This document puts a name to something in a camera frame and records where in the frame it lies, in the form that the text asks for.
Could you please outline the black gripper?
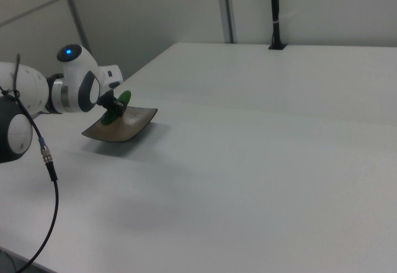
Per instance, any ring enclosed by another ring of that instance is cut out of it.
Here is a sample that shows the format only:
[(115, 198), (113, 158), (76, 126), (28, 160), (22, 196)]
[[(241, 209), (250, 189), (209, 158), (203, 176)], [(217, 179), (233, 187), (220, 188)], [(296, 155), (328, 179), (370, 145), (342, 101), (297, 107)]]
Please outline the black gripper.
[(128, 98), (114, 98), (114, 91), (109, 90), (102, 96), (98, 97), (97, 105), (107, 109), (107, 113), (111, 117), (121, 117), (127, 109)]

